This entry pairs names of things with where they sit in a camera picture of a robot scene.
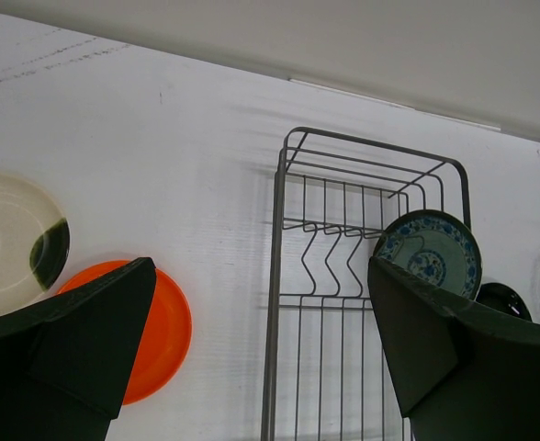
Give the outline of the black glossy plate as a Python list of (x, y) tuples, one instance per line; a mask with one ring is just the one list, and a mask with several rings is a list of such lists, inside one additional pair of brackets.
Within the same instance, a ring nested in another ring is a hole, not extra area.
[(476, 302), (496, 311), (530, 322), (532, 320), (521, 296), (507, 285), (499, 282), (482, 284)]

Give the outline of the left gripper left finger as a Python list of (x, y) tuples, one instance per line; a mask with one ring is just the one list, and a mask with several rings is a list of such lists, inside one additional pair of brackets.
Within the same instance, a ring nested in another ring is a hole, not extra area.
[(105, 439), (154, 291), (154, 262), (141, 257), (0, 316), (0, 440)]

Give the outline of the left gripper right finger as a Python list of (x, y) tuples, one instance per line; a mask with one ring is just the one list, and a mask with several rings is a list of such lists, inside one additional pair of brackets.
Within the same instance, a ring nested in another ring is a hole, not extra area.
[(367, 281), (403, 417), (418, 440), (540, 440), (540, 324), (373, 257)]

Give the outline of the blue patterned ceramic plate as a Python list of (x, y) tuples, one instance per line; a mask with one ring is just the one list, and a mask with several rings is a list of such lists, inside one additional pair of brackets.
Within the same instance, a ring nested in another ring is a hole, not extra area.
[(478, 294), (482, 257), (471, 230), (440, 210), (411, 211), (383, 231), (373, 256), (468, 300)]

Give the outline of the cream plate with green spot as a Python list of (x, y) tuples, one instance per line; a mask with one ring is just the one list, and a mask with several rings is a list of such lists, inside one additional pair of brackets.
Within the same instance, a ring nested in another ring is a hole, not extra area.
[(0, 316), (42, 298), (65, 267), (69, 223), (41, 187), (0, 174)]

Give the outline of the orange plastic plate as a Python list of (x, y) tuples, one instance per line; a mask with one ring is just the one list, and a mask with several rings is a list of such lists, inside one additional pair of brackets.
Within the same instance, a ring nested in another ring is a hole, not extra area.
[[(54, 294), (61, 296), (130, 263), (130, 260), (105, 261), (80, 271), (65, 282)], [(141, 401), (160, 390), (176, 374), (188, 353), (192, 338), (192, 316), (186, 296), (175, 281), (161, 269), (155, 268), (156, 283), (147, 320), (143, 326), (133, 368), (122, 405)], [(137, 320), (127, 311), (129, 294), (121, 293), (115, 303), (101, 310), (107, 324), (99, 325), (100, 331), (113, 336), (108, 343), (128, 343), (128, 326)], [(123, 311), (123, 319), (114, 312)]]

